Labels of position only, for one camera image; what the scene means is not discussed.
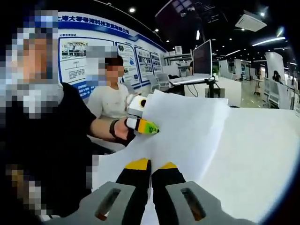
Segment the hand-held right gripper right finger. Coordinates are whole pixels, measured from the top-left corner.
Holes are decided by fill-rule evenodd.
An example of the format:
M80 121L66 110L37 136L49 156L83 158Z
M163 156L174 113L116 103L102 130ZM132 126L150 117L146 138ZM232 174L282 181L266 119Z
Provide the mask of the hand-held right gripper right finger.
M151 176L153 202L161 225L253 225L225 213L221 201L168 162Z

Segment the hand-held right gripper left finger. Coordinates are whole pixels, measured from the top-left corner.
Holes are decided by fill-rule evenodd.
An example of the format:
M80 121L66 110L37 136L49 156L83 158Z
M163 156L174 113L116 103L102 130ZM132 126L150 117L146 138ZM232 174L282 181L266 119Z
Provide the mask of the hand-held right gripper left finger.
M73 214L48 220L48 225L139 225L148 202L150 160L125 166L116 182L108 181L83 198Z

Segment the person's left hand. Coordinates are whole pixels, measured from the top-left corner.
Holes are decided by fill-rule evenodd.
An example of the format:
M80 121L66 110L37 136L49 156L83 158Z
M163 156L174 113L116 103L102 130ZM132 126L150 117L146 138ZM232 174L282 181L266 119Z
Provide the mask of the person's left hand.
M127 147L129 143L135 138L134 130L129 128L126 124L127 118L118 120L114 125L115 140Z

